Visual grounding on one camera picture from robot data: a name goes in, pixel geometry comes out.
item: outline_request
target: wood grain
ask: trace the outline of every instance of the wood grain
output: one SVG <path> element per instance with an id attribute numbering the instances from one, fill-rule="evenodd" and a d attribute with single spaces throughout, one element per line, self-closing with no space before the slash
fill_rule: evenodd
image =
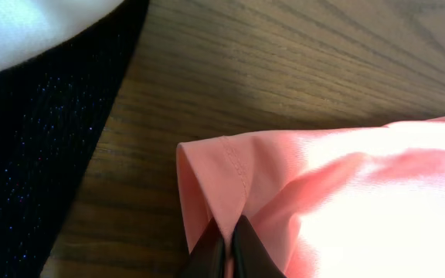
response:
<path id="1" fill-rule="evenodd" d="M 172 276 L 178 142 L 444 115 L 445 1 L 152 0 L 42 276 Z"/>

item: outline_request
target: brown wood surface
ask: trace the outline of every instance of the brown wood surface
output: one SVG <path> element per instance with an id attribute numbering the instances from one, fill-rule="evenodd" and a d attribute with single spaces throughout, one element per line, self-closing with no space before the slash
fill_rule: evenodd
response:
<path id="1" fill-rule="evenodd" d="M 152 0 L 42 276 L 172 276 L 178 142 L 444 115 L 445 1 Z"/>

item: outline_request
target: pink fabric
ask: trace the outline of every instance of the pink fabric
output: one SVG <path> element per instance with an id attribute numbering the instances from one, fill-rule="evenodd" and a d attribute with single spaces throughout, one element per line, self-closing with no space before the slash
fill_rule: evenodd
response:
<path id="1" fill-rule="evenodd" d="M 190 251 L 246 215 L 288 277 L 445 277 L 445 117 L 180 144 Z"/>

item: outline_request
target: black fabric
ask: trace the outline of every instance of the black fabric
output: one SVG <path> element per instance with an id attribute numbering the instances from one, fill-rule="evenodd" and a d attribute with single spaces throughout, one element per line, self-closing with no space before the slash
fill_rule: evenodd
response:
<path id="1" fill-rule="evenodd" d="M 0 277 L 38 277 L 120 87 L 148 1 L 0 73 Z"/>

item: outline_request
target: folded fabric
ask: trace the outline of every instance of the folded fabric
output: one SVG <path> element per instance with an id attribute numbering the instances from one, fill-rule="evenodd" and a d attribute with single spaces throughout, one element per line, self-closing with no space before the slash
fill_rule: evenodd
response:
<path id="1" fill-rule="evenodd" d="M 0 71 L 53 48 L 123 0 L 0 0 Z"/>
<path id="2" fill-rule="evenodd" d="M 189 250 L 241 215 L 288 277 L 445 277 L 445 117 L 182 143 Z"/>

